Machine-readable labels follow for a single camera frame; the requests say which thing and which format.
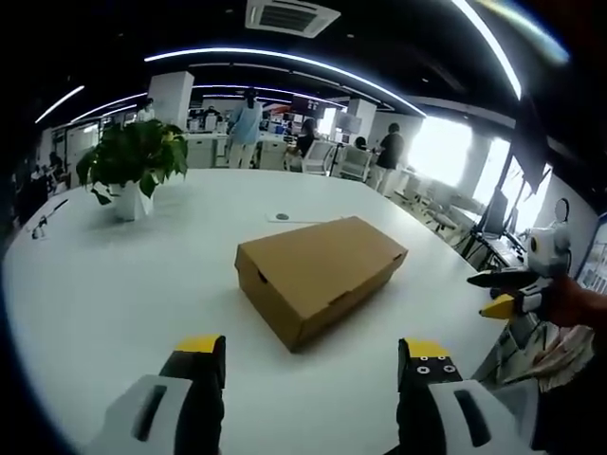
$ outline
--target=potted plant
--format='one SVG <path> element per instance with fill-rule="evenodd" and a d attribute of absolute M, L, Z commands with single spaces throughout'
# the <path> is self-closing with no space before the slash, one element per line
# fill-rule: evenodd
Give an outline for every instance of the potted plant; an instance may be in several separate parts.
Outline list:
<path fill-rule="evenodd" d="M 116 199 L 119 218 L 136 220 L 152 210 L 154 190 L 172 173 L 188 171 L 188 144 L 175 125 L 159 120 L 114 125 L 76 166 L 81 185 L 103 206 Z"/>

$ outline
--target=cardboard box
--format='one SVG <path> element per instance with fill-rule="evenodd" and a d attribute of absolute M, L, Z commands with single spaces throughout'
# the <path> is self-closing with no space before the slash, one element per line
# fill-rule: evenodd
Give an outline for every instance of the cardboard box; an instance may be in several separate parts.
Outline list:
<path fill-rule="evenodd" d="M 238 246 L 240 288 L 294 351 L 385 284 L 407 249 L 357 217 Z"/>

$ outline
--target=woman in light blue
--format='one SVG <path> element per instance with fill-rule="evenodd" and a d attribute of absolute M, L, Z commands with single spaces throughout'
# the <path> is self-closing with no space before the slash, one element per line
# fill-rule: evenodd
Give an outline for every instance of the woman in light blue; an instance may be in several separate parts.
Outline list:
<path fill-rule="evenodd" d="M 245 90 L 244 102 L 234 110 L 230 119 L 230 167 L 248 169 L 259 141 L 259 124 L 262 121 L 262 105 L 255 100 L 255 90 Z"/>

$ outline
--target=box lid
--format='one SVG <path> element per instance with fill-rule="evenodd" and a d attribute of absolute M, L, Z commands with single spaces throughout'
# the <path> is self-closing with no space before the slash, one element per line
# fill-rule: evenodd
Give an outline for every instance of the box lid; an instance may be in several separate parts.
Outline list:
<path fill-rule="evenodd" d="M 407 253 L 358 217 L 292 230 L 240 247 L 302 319 L 354 291 Z"/>

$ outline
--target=air conditioning vent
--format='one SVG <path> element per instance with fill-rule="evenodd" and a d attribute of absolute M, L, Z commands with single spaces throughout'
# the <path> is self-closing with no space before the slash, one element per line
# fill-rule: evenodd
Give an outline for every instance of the air conditioning vent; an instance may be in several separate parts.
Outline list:
<path fill-rule="evenodd" d="M 315 38 L 340 17 L 333 9 L 298 0 L 248 0 L 247 28 Z"/>

